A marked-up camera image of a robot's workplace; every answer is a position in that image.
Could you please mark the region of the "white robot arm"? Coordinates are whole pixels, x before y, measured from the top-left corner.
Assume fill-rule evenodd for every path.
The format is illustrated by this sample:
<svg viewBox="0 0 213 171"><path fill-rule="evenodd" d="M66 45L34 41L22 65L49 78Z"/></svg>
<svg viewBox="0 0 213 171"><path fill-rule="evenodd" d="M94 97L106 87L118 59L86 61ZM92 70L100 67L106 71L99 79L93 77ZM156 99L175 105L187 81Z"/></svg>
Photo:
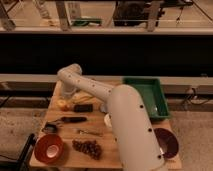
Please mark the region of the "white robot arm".
<svg viewBox="0 0 213 171"><path fill-rule="evenodd" d="M106 103L123 171L168 171L143 99L135 88L86 78L78 64L60 69L57 76L65 87L76 87Z"/></svg>

